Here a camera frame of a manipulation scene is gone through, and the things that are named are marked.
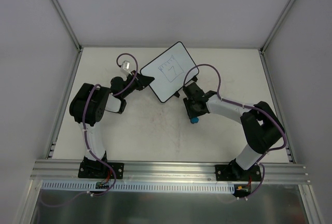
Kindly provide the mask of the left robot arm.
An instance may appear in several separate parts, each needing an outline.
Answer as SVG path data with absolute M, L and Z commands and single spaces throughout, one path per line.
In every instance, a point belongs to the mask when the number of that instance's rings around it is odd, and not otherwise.
M 79 124 L 86 146 L 82 164 L 90 167 L 96 177 L 108 173 L 107 153 L 99 125 L 104 113 L 122 114 L 127 105 L 125 98 L 135 90 L 142 91 L 154 80 L 154 77 L 132 71 L 126 79 L 119 76 L 111 79 L 109 88 L 84 83 L 71 101 L 69 112 Z

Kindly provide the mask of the blue bone-shaped eraser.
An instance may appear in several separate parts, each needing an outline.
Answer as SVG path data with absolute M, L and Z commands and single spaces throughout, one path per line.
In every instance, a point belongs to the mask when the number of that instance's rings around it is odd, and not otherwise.
M 199 122 L 199 118 L 198 117 L 193 117 L 190 119 L 190 123 L 195 124 Z

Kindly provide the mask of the small black-framed whiteboard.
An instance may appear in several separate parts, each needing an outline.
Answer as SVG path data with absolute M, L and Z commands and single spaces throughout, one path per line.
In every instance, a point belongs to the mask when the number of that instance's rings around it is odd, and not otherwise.
M 199 69 L 184 44 L 178 41 L 143 66 L 140 74 L 154 78 L 149 87 L 165 103 L 182 89 L 183 83 L 195 78 Z

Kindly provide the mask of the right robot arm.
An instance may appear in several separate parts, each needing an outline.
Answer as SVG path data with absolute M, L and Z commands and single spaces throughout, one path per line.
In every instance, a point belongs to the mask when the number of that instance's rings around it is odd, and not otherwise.
M 205 114 L 221 115 L 241 124 L 247 141 L 241 153 L 226 167 L 225 172 L 238 180 L 246 179 L 251 167 L 259 162 L 272 146 L 284 139 L 285 131 L 268 103 L 240 104 L 222 98 L 215 91 L 205 93 L 196 83 L 183 87 L 184 105 L 191 123 Z

